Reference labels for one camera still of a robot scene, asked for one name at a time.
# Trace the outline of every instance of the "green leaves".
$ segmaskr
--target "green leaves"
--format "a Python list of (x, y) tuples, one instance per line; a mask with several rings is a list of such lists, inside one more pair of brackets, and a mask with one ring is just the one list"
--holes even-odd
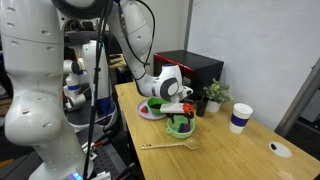
[(220, 81), (215, 79), (213, 79), (213, 83), (211, 85), (203, 88), (207, 98), (217, 103), (233, 101), (233, 97), (228, 95), (229, 89), (229, 84), (222, 84)]

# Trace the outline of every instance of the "white panel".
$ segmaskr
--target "white panel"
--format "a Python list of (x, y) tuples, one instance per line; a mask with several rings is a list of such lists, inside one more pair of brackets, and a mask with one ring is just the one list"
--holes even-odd
[(195, 0), (188, 50), (225, 62), (235, 102), (274, 130), (319, 58), (320, 1)]

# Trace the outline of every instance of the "green cup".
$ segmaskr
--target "green cup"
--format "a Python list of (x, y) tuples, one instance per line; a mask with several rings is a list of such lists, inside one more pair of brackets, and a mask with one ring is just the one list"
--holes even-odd
[(181, 116), (181, 115), (175, 115), (175, 116), (173, 116), (173, 118), (174, 118), (174, 123), (172, 123), (172, 120), (170, 118), (168, 119), (166, 132), (168, 134), (171, 134), (173, 137), (176, 137), (179, 139), (190, 137), (196, 127), (194, 119), (190, 120), (190, 131), (189, 132), (179, 133), (180, 124), (181, 123), (188, 123), (188, 119), (184, 116)]

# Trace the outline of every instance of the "wire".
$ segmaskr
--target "wire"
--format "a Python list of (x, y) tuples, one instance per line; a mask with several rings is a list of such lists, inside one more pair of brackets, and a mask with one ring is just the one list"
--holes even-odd
[[(107, 41), (108, 41), (108, 50), (106, 49), (107, 47), (105, 47), (105, 55), (106, 55), (106, 59), (107, 59), (107, 64), (108, 64), (108, 79), (109, 79), (109, 83), (108, 83), (108, 92), (109, 92), (109, 94), (108, 94), (108, 97), (109, 97), (109, 104), (108, 104), (108, 107), (107, 107), (107, 110), (106, 110), (106, 112), (107, 113), (109, 113), (109, 110), (110, 110), (110, 106), (111, 106), (111, 103), (113, 103), (113, 102), (110, 102), (111, 100), (110, 100), (110, 98), (112, 98), (111, 97), (111, 93), (110, 93), (110, 91), (111, 91), (111, 87), (110, 87), (110, 84), (111, 84), (111, 82), (110, 82), (110, 47), (111, 47), (111, 30), (110, 30), (110, 28), (109, 28), (109, 39), (107, 39)], [(107, 125), (107, 127), (109, 126), (109, 124), (111, 123), (111, 121), (112, 121), (112, 115), (111, 115), (111, 120), (109, 121), (109, 123), (108, 123), (108, 125)], [(104, 120), (104, 124), (103, 124), (103, 128), (102, 128), (102, 131), (104, 132), (104, 133), (106, 133), (106, 130), (105, 130), (105, 128), (106, 128), (106, 124), (107, 124), (107, 119), (108, 119), (108, 116), (107, 116), (107, 114), (106, 114), (106, 119)]]
[[(109, 10), (109, 5), (112, 4), (112, 1), (106, 1), (104, 8), (102, 10), (100, 21), (98, 25), (98, 32), (97, 32), (97, 43), (96, 43), (96, 66), (94, 71), (94, 78), (93, 78), (93, 89), (92, 89), (92, 103), (91, 103), (91, 113), (90, 113), (90, 123), (89, 123), (89, 132), (88, 132), (88, 144), (91, 144), (92, 137), (93, 137), (93, 130), (94, 130), (94, 122), (95, 122), (95, 113), (97, 109), (97, 95), (98, 95), (98, 81), (99, 81), (99, 63), (100, 63), (100, 56), (101, 56), (101, 40), (104, 40), (104, 31), (106, 28), (107, 23), (107, 12)], [(84, 172), (83, 178), (86, 180), (88, 179), (88, 166), (89, 166), (89, 158), (90, 158), (90, 151), (86, 154), (86, 160), (84, 164)]]
[(153, 40), (154, 40), (154, 34), (155, 34), (155, 30), (156, 30), (156, 18), (154, 17), (154, 14), (151, 10), (151, 8), (143, 1), (141, 0), (136, 0), (137, 2), (143, 4), (147, 9), (148, 11), (150, 12), (151, 16), (152, 16), (152, 21), (153, 21), (153, 28), (152, 28), (152, 40), (151, 40), (151, 45), (150, 45), (150, 49), (149, 49), (149, 52), (148, 52), (148, 56), (147, 56), (147, 60), (146, 60), (146, 63), (148, 62), (149, 60), (149, 56), (150, 56), (150, 53), (151, 53), (151, 49), (152, 49), (152, 45), (153, 45)]
[[(140, 58), (137, 57), (137, 55), (135, 54), (135, 52), (133, 51), (132, 47), (131, 47), (131, 44), (130, 44), (130, 41), (128, 39), (128, 34), (127, 34), (127, 31), (124, 30), (123, 28), (123, 33), (125, 35), (125, 39), (126, 39), (126, 42), (128, 44), (128, 47), (130, 49), (130, 51), (132, 52), (133, 56), (141, 63), (143, 64), (143, 67), (146, 67), (146, 65), (149, 65), (148, 63), (148, 60), (149, 60), (149, 56), (150, 56), (150, 53), (151, 53), (151, 49), (152, 49), (152, 44), (153, 44), (153, 41), (154, 41), (154, 35), (155, 35), (155, 24), (156, 24), (156, 21), (155, 21), (155, 17), (154, 17), (154, 14), (151, 10), (151, 8), (146, 4), (144, 3), (143, 1), (141, 0), (136, 0), (137, 2), (143, 4), (150, 12), (150, 14), (152, 15), (152, 20), (153, 20), (153, 30), (152, 30), (152, 40), (151, 40), (151, 45), (150, 45), (150, 48), (149, 48), (149, 52), (148, 52), (148, 56), (147, 56), (147, 59), (146, 59), (146, 62), (143, 62), (142, 60), (140, 60)], [(123, 16), (123, 11), (122, 11), (122, 7), (120, 5), (120, 3), (118, 2), (118, 7), (119, 7), (119, 17), (120, 17), (120, 21), (122, 20), (123, 22), (125, 22), (125, 19), (124, 19), (124, 16)]]
[(87, 87), (87, 89), (85, 89), (82, 94), (84, 94), (85, 92), (87, 92), (90, 89), (90, 87)]
[(24, 157), (19, 164), (16, 165), (3, 179), (6, 179), (14, 170), (16, 170), (30, 155), (31, 153), (27, 154), (26, 157)]

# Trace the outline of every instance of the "metal pole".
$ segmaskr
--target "metal pole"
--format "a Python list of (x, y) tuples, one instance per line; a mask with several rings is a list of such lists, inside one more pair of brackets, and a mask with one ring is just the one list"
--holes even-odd
[(297, 96), (293, 100), (289, 109), (285, 113), (284, 117), (280, 121), (275, 132), (280, 136), (285, 137), (300, 117), (304, 108), (308, 105), (311, 98), (314, 96), (318, 88), (320, 87), (320, 58), (318, 62), (312, 68), (310, 75), (302, 85), (302, 88), (298, 92)]
[(186, 35), (185, 35), (185, 41), (184, 41), (184, 50), (188, 49), (190, 26), (191, 26), (191, 17), (192, 17), (192, 9), (193, 9), (193, 0), (189, 0), (189, 10), (188, 10)]

